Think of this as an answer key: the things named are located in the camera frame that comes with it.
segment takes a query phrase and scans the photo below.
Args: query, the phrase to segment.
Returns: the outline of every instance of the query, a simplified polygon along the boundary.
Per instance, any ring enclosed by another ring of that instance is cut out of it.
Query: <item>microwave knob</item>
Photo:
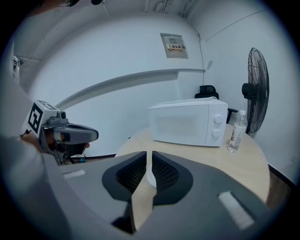
[[[223,117],[221,115],[216,115],[215,116],[215,122],[216,123],[222,123]]]
[[[219,137],[219,136],[220,136],[220,131],[219,131],[219,130],[213,130],[213,131],[212,131],[212,135],[213,135],[214,137]]]

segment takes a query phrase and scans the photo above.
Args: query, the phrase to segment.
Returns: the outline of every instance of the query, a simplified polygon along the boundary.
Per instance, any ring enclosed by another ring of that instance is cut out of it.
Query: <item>round table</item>
[[[230,153],[227,145],[232,131],[233,126],[227,124],[220,147],[200,147],[154,141],[150,129],[146,128],[127,140],[116,157],[132,152],[147,151],[148,167],[152,162],[152,151],[177,155],[222,170],[266,202],[270,174],[263,151],[249,135],[245,134],[238,152]],[[146,175],[144,175],[132,195],[133,215],[137,229],[152,212],[152,200],[155,194],[156,188],[147,181]]]

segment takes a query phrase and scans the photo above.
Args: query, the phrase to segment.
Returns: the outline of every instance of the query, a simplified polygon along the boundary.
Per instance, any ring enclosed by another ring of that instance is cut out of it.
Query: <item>person's hand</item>
[[[38,15],[52,9],[58,8],[60,5],[69,3],[71,0],[40,0],[40,3],[30,12],[29,16]]]
[[[52,146],[55,144],[55,139],[54,139],[54,135],[53,135],[53,131],[50,129],[47,129],[45,131],[45,137],[46,137],[46,141],[47,144],[49,146],[49,148],[52,148]],[[64,134],[60,135],[61,139],[64,140]],[[38,139],[37,137],[33,134],[33,132],[30,132],[29,134],[24,134],[21,139],[27,143],[31,143],[33,146],[36,147],[36,149],[41,152],[41,153],[46,153],[41,146],[39,145]],[[85,148],[89,148],[90,144],[86,143]]]

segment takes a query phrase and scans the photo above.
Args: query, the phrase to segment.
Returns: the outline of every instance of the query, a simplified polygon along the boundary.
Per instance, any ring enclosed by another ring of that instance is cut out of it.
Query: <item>chair backrest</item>
[[[216,88],[212,85],[203,85],[200,86],[200,93],[197,93],[195,95],[195,98],[209,98],[209,97],[216,97],[217,99],[219,99],[219,95],[216,92]],[[232,108],[228,108],[228,115],[227,115],[227,120],[226,123],[229,123],[230,117],[232,113],[237,113],[238,110],[232,109]]]

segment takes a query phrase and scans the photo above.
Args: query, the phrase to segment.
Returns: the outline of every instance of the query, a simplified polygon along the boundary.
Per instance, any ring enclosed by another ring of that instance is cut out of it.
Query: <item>white wall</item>
[[[182,35],[189,58],[166,58],[160,33]],[[55,105],[99,82],[160,69],[202,69],[197,34],[176,16],[132,14],[93,23],[65,38],[43,60],[28,93]]]
[[[191,16],[191,21],[207,39],[213,85],[230,108],[247,109],[241,87],[248,82],[248,54],[252,47],[262,52],[269,72],[270,97],[254,139],[268,163],[296,183],[300,165],[297,50],[271,12],[261,11],[266,7],[245,5],[244,1],[212,2],[205,8],[207,14]]]
[[[188,59],[168,59],[160,33],[182,35]],[[99,131],[86,155],[115,154],[149,125],[148,107],[194,98],[202,67],[199,38],[184,20],[138,13],[85,26],[64,39],[43,60],[29,95],[53,105],[68,97],[83,99],[68,104],[66,113],[70,122]]]

